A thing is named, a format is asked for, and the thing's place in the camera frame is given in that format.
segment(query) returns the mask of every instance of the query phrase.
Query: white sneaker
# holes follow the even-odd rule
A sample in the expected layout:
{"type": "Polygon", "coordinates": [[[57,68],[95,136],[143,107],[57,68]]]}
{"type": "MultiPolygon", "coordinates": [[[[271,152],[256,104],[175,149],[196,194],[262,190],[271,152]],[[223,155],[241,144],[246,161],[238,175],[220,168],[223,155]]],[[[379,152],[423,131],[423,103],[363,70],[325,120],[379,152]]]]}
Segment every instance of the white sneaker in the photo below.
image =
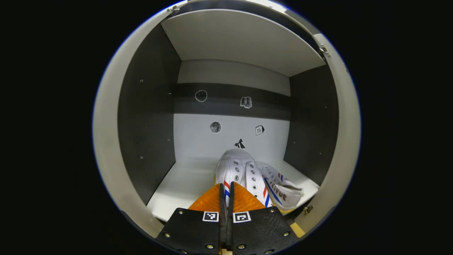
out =
{"type": "Polygon", "coordinates": [[[228,210],[230,201],[230,184],[232,181],[246,188],[265,207],[272,206],[260,170],[253,157],[244,149],[229,149],[222,155],[214,171],[214,181],[215,184],[223,183],[226,210],[228,210]]]}
{"type": "Polygon", "coordinates": [[[281,211],[295,209],[302,197],[302,189],[298,188],[270,165],[263,162],[256,162],[256,164],[271,193],[273,204],[281,211]]]}

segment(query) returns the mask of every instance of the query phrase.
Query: cabinet door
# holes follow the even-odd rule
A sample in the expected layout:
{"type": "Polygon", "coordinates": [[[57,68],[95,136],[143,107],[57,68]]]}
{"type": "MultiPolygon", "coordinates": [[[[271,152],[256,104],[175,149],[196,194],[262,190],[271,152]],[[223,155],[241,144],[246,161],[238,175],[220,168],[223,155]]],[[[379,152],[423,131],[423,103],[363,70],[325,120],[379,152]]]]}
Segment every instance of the cabinet door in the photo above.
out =
{"type": "Polygon", "coordinates": [[[334,47],[323,34],[315,34],[318,45],[324,45],[324,54],[338,96],[338,136],[332,162],[324,181],[308,206],[310,213],[302,212],[295,221],[305,231],[310,231],[338,204],[354,173],[360,147],[360,110],[357,94],[347,69],[334,47]]]}

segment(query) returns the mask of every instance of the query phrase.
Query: door hinge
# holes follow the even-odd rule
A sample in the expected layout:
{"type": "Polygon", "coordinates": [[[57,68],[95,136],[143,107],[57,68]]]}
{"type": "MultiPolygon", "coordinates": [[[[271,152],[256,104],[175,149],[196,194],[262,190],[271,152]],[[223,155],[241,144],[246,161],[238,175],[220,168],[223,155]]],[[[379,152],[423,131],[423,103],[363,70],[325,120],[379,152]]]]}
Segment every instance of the door hinge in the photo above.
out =
{"type": "Polygon", "coordinates": [[[319,49],[320,49],[322,52],[324,52],[328,57],[330,57],[329,52],[327,51],[326,47],[325,47],[323,44],[321,44],[321,47],[319,47],[319,49]]]}
{"type": "Polygon", "coordinates": [[[304,207],[304,212],[307,215],[311,210],[313,210],[314,206],[304,207]]]}
{"type": "Polygon", "coordinates": [[[177,5],[174,5],[172,8],[168,8],[167,11],[175,11],[175,12],[178,12],[179,11],[179,8],[177,5]]]}

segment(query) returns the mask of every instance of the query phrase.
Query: sticker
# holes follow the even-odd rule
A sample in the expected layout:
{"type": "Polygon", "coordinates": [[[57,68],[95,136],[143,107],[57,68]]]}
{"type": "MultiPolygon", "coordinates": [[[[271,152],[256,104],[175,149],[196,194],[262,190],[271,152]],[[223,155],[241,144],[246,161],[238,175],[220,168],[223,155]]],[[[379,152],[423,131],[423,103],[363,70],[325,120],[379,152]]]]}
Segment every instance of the sticker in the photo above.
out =
{"type": "Polygon", "coordinates": [[[207,92],[206,90],[198,90],[195,93],[195,99],[199,102],[204,102],[207,99],[207,92]]]}
{"type": "Polygon", "coordinates": [[[213,134],[218,134],[220,133],[220,131],[222,130],[222,125],[218,122],[218,121],[214,121],[213,123],[211,123],[211,125],[209,126],[209,129],[211,130],[211,132],[213,134]]]}
{"type": "Polygon", "coordinates": [[[238,143],[235,143],[234,146],[238,147],[238,148],[241,148],[241,149],[245,149],[246,147],[244,146],[244,144],[242,144],[242,139],[239,139],[239,142],[238,143]]]}
{"type": "Polygon", "coordinates": [[[250,214],[248,211],[233,213],[233,223],[241,223],[251,220],[252,219],[250,218],[250,214]]]}
{"type": "Polygon", "coordinates": [[[242,97],[241,98],[241,106],[250,109],[252,108],[252,98],[251,97],[242,97]]]}
{"type": "Polygon", "coordinates": [[[263,125],[258,125],[255,127],[255,135],[261,135],[264,132],[263,125]]]}
{"type": "Polygon", "coordinates": [[[203,221],[219,221],[219,213],[217,211],[206,211],[203,215],[203,221]]]}

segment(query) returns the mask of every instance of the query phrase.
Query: shelf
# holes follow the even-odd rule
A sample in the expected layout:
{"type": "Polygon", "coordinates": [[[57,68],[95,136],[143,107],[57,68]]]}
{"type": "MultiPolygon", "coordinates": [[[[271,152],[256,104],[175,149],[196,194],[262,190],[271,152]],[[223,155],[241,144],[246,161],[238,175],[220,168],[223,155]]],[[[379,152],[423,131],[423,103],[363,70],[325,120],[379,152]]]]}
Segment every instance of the shelf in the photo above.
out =
{"type": "MultiPolygon", "coordinates": [[[[176,208],[189,208],[213,186],[217,162],[218,160],[213,159],[177,161],[148,202],[147,207],[152,214],[160,220],[168,221],[176,208]]],[[[266,163],[303,189],[304,196],[300,198],[297,207],[318,192],[319,186],[316,183],[285,161],[274,160],[266,163]]]]}

